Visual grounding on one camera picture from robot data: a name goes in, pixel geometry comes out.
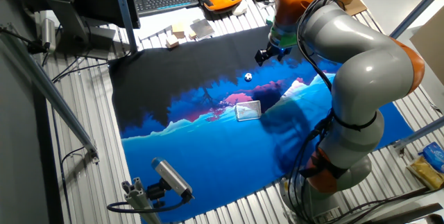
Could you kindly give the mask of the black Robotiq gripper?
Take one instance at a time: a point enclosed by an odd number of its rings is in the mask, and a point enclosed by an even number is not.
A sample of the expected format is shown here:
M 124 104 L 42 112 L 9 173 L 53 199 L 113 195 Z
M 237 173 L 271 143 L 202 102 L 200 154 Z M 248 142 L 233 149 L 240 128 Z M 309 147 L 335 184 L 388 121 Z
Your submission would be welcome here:
M 255 55 L 256 63 L 261 67 L 263 63 L 272 58 L 273 56 L 277 56 L 278 58 L 283 58 L 286 55 L 289 55 L 292 48 L 280 48 L 272 45 L 270 42 L 267 44 L 266 49 L 263 51 L 258 51 Z

